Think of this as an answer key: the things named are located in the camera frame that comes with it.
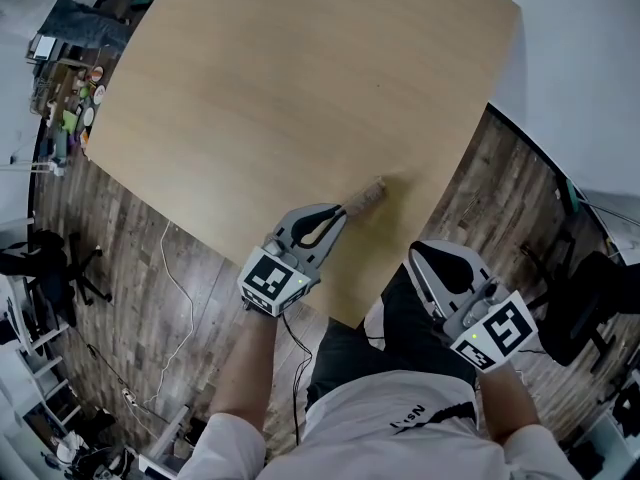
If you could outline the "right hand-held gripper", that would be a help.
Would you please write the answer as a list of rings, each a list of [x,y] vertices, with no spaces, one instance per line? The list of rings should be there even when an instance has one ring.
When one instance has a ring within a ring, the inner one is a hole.
[[[536,324],[520,293],[508,291],[491,276],[473,249],[446,240],[414,241],[408,259],[439,317],[451,316],[444,324],[452,339],[450,349],[477,370],[492,371],[505,364],[536,336]]]

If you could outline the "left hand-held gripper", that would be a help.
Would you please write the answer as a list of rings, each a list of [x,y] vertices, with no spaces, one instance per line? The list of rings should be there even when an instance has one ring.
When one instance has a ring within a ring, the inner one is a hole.
[[[346,222],[345,210],[334,203],[286,213],[242,268],[238,278],[242,300],[251,309],[279,317],[320,282],[320,266]]]

